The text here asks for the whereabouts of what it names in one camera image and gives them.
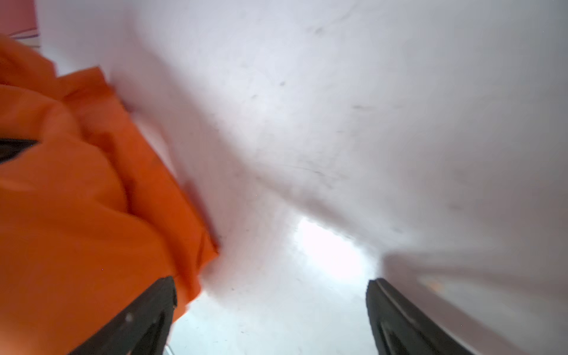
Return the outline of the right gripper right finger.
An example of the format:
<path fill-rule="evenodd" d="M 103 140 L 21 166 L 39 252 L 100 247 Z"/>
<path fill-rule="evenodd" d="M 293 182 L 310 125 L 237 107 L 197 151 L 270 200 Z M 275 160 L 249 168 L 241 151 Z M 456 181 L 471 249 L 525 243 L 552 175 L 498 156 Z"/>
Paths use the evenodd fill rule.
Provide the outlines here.
<path fill-rule="evenodd" d="M 371 280 L 365 299 L 380 354 L 472 355 L 386 279 Z"/>

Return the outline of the orange shorts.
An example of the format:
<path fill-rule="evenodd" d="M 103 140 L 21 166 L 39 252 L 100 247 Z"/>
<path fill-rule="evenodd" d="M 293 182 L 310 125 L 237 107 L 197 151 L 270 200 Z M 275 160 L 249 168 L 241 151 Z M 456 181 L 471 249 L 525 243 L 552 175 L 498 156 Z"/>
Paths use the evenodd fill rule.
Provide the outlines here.
<path fill-rule="evenodd" d="M 56 74 L 1 37 L 1 352 L 72 354 L 155 281 L 173 323 L 217 257 L 196 208 L 98 68 Z"/>

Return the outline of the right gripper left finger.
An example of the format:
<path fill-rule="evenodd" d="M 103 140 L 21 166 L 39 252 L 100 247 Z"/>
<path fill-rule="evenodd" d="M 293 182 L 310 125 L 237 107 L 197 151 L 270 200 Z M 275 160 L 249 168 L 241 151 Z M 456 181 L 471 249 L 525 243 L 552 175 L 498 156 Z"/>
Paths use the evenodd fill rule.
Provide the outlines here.
<path fill-rule="evenodd" d="M 173 278 L 160 278 L 71 353 L 162 354 L 177 300 Z"/>

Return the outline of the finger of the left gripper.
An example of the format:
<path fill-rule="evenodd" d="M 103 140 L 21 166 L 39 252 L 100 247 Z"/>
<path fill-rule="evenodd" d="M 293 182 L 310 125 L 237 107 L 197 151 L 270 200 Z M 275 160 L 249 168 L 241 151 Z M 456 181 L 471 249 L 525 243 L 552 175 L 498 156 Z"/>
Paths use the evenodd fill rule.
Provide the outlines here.
<path fill-rule="evenodd" d="M 20 153 L 24 152 L 26 149 L 31 148 L 37 143 L 38 141 L 27 139 L 1 138 L 0 163 L 3 164 L 4 162 L 12 160 Z"/>

